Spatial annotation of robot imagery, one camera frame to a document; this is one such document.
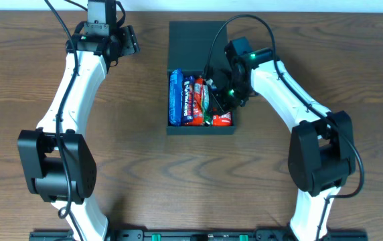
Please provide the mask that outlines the green gum pack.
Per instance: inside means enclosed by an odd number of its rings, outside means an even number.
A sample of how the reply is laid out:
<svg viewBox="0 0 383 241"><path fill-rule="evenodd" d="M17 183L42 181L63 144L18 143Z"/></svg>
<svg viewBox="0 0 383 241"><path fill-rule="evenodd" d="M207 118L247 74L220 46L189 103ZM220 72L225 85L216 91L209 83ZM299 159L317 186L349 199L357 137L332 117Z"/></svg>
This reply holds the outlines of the green gum pack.
<svg viewBox="0 0 383 241"><path fill-rule="evenodd" d="M208 86L206 84L203 85L203 98L202 98L202 111L204 114L204 126L210 126L212 122L212 118L210 116L210 93Z"/></svg>

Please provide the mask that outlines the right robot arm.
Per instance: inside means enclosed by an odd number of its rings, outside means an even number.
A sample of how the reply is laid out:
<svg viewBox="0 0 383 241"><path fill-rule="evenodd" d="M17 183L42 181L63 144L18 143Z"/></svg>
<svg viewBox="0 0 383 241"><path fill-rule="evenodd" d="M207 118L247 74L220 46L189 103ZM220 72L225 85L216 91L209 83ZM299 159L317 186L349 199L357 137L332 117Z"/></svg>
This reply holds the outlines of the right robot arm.
<svg viewBox="0 0 383 241"><path fill-rule="evenodd" d="M356 170L351 118L306 93L270 48L254 51L242 37L229 42L224 54L229 69L210 71L217 86L214 113L244 106L252 92L266 99L291 133L287 164L298 193L289 228L296 240L327 238L331 202Z"/></svg>

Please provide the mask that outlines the black gift box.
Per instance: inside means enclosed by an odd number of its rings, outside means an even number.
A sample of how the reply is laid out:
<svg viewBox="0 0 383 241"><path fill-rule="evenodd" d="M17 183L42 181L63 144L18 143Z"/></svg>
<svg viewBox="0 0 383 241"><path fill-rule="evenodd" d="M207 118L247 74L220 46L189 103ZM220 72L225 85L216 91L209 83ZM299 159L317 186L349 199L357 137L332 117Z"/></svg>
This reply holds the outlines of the black gift box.
<svg viewBox="0 0 383 241"><path fill-rule="evenodd" d="M167 76L182 70L185 77L203 74L208 54L213 50L211 65L229 70L224 53L228 44L223 21L171 21L167 55Z"/></svg>

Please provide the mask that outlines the red Pringles can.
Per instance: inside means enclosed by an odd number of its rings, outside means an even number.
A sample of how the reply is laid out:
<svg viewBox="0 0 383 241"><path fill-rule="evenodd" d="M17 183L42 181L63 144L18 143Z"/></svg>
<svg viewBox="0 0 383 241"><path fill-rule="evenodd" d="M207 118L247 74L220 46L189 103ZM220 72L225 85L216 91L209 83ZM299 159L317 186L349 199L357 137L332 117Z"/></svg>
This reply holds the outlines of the red Pringles can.
<svg viewBox="0 0 383 241"><path fill-rule="evenodd" d="M227 127L232 125L232 113L227 112L222 115L214 115L212 117L212 125L215 127Z"/></svg>

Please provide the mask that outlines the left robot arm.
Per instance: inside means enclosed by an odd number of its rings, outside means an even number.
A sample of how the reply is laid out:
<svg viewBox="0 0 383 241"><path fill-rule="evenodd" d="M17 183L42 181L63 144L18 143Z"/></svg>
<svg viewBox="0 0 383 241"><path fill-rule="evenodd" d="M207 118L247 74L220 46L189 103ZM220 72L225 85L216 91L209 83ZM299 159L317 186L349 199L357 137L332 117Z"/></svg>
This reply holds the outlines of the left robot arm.
<svg viewBox="0 0 383 241"><path fill-rule="evenodd" d="M53 240L106 240L108 218L95 195L96 162L86 127L96 93L119 58L139 52L133 27L117 13L120 1L89 0L87 19L67 27L66 66L56 95L34 130L22 130L17 148L30 193L52 204L71 234Z"/></svg>

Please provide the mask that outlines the blue small card box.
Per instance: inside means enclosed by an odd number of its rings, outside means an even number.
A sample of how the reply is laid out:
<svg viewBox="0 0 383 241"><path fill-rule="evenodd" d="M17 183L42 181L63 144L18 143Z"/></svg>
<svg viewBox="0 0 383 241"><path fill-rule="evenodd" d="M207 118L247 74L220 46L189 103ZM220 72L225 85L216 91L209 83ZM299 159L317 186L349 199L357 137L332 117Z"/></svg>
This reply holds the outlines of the blue small card box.
<svg viewBox="0 0 383 241"><path fill-rule="evenodd" d="M212 79L207 79L206 80L206 85L208 86L208 88L210 88L212 91L217 91L217 87L216 85L214 84L214 81Z"/></svg>

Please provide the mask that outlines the blue cookie packet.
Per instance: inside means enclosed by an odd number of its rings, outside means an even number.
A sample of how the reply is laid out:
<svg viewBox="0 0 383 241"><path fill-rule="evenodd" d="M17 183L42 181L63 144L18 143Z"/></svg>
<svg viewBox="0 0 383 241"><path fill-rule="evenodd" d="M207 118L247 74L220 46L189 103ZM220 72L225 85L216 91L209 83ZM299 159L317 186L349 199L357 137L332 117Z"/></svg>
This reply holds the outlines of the blue cookie packet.
<svg viewBox="0 0 383 241"><path fill-rule="evenodd" d="M182 70L174 70L169 78L169 122L173 126L179 126L181 124L182 83Z"/></svg>

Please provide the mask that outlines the purple Dairy Milk bar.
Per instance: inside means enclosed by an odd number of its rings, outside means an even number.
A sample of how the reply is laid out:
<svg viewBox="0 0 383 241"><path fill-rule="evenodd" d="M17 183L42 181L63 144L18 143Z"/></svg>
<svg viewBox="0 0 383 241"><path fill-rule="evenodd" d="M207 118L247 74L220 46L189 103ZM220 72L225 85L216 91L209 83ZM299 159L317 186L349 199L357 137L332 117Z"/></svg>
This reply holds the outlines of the purple Dairy Milk bar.
<svg viewBox="0 0 383 241"><path fill-rule="evenodd" d="M193 103L194 103L194 84L196 79L193 76L188 76L183 81L183 99L181 123L184 125L193 121Z"/></svg>

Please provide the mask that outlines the red candy bag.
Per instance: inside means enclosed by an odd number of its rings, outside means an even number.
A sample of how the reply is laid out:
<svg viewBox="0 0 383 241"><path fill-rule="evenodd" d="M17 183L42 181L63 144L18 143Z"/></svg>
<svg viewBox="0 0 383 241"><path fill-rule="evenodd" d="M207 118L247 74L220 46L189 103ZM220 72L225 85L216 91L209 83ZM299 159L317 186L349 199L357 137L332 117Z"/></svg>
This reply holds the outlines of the red candy bag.
<svg viewBox="0 0 383 241"><path fill-rule="evenodd" d="M193 119L185 125L202 126L204 123L204 114L202 111L202 94L203 94L203 78L195 80L194 84L194 101L193 101Z"/></svg>

